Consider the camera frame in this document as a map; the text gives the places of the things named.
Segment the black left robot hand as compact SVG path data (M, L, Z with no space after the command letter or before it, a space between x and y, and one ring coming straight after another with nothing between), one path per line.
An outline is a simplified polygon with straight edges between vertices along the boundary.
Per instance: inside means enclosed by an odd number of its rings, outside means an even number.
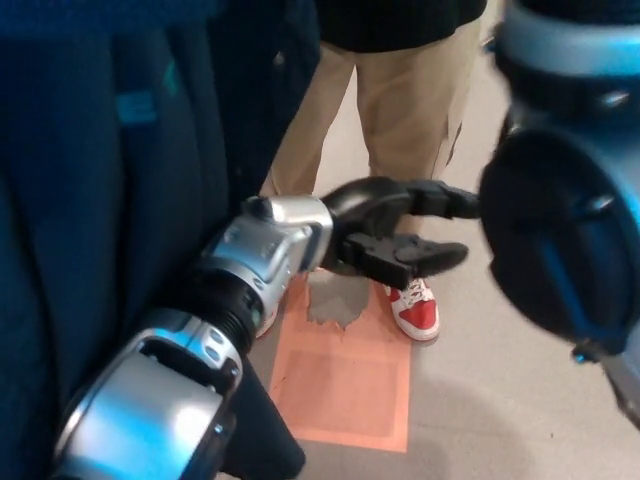
M469 252L461 243L438 243L399 233L403 217L479 218L479 200L474 193L436 180L368 177L338 187L321 201L333 220L321 267L399 290L414 279L457 267Z

